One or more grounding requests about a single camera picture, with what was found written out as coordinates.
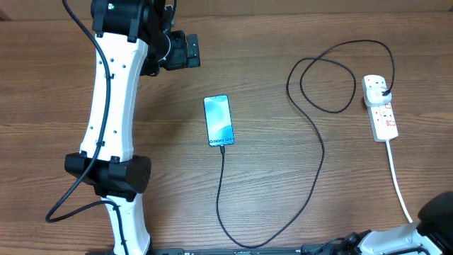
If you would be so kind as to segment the Samsung Galaxy smartphone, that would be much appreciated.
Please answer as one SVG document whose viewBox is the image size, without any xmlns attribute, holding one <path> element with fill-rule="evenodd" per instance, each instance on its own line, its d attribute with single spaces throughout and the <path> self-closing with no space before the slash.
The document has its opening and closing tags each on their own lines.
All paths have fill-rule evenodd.
<svg viewBox="0 0 453 255">
<path fill-rule="evenodd" d="M 229 97 L 208 96 L 203 99 L 203 103 L 209 146 L 220 147 L 235 143 Z"/>
</svg>

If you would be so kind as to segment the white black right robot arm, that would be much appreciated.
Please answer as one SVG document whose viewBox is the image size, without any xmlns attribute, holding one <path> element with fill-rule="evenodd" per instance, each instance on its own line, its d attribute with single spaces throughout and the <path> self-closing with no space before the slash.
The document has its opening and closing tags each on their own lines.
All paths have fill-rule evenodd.
<svg viewBox="0 0 453 255">
<path fill-rule="evenodd" d="M 353 232 L 331 253 L 452 255 L 452 192 L 441 193 L 426 203 L 414 222 L 381 232 Z"/>
</svg>

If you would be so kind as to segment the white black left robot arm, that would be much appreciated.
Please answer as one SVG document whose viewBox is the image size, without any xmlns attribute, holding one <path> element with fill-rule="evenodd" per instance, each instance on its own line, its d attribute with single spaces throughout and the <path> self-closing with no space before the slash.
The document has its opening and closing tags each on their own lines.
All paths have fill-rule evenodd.
<svg viewBox="0 0 453 255">
<path fill-rule="evenodd" d="M 150 254 L 142 195 L 151 160 L 134 153 L 132 126 L 139 79 L 200 66 L 195 34 L 174 29 L 176 5 L 165 1 L 91 3 L 87 36 L 96 48 L 91 113 L 79 151 L 64 167 L 93 187 L 110 217 L 113 254 Z"/>
</svg>

